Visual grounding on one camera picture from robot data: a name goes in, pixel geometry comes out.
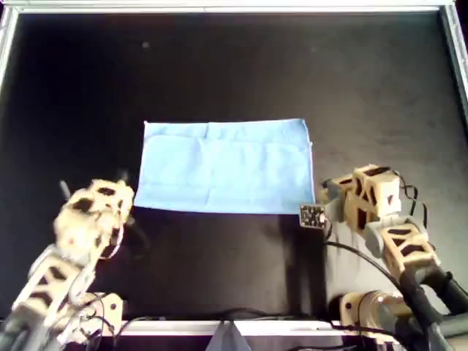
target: black tabletop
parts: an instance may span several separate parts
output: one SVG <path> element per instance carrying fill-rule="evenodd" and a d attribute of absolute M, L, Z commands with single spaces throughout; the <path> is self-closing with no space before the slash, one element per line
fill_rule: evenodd
<path fill-rule="evenodd" d="M 21 15 L 0 106 L 3 315 L 54 240 L 59 181 L 78 189 L 125 168 L 136 188 L 144 121 L 304 118 L 316 181 L 391 164 L 436 209 L 458 214 L 457 227 L 445 228 L 454 241 L 467 221 L 451 202 L 455 188 L 468 198 L 468 162 L 435 13 Z M 448 165 L 454 188 L 437 193 Z M 326 284 L 322 237 L 296 216 L 134 213 L 149 255 L 135 260 L 124 246 L 99 264 L 92 287 L 126 298 L 128 314 L 321 315 L 340 284 L 356 288 L 344 268 L 346 277 L 332 274 L 338 289 Z M 441 254 L 457 271 L 461 252 Z"/>

